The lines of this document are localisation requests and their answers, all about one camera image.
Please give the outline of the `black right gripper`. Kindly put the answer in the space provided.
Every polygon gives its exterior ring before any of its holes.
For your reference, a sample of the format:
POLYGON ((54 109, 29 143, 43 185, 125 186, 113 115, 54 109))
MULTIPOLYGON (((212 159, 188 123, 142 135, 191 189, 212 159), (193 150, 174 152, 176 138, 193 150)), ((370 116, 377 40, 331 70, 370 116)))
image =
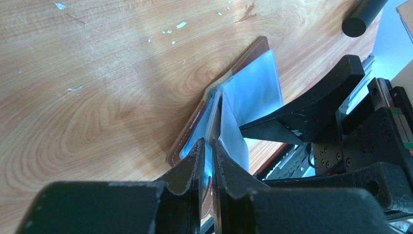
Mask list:
POLYGON ((243 137, 312 144, 316 175, 264 180, 269 187, 360 188, 387 215, 412 215, 413 107, 410 92, 375 78, 348 114, 338 110, 365 72, 357 55, 344 55, 304 94, 240 127, 243 137))

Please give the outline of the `black mounting rail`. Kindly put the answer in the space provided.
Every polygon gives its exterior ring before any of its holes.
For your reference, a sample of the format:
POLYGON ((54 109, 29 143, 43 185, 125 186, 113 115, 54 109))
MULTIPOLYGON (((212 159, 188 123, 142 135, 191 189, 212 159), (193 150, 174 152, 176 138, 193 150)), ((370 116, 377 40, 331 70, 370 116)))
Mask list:
POLYGON ((255 173, 260 181, 314 176, 316 173, 311 144, 283 144, 255 173))

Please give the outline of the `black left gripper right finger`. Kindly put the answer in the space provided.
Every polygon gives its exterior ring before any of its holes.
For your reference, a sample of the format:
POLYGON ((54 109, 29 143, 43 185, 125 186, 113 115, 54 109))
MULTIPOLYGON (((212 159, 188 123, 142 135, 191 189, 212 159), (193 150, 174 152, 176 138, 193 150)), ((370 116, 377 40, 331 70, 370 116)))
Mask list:
POLYGON ((390 234, 373 196, 356 188, 270 188, 213 142, 217 234, 390 234))

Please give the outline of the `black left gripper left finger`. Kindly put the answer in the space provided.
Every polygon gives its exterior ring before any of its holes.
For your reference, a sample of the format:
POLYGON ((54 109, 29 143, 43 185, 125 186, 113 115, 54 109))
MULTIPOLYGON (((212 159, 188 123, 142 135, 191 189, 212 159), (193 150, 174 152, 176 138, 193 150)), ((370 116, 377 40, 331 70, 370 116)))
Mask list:
POLYGON ((205 140, 154 181, 56 181, 34 198, 18 234, 197 234, 205 140))

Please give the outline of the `brown leather card holder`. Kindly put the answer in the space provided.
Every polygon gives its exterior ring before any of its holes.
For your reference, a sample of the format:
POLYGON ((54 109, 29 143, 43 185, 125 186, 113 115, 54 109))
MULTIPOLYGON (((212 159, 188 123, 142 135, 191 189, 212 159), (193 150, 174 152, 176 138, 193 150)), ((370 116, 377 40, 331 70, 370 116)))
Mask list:
POLYGON ((248 149, 254 141, 243 137, 240 127, 282 105, 275 55, 265 36, 258 37, 224 75, 205 89, 166 157, 168 165, 174 167, 187 156, 198 139, 205 139, 202 221, 208 220, 213 213, 213 140, 219 140, 229 156, 248 171, 248 149))

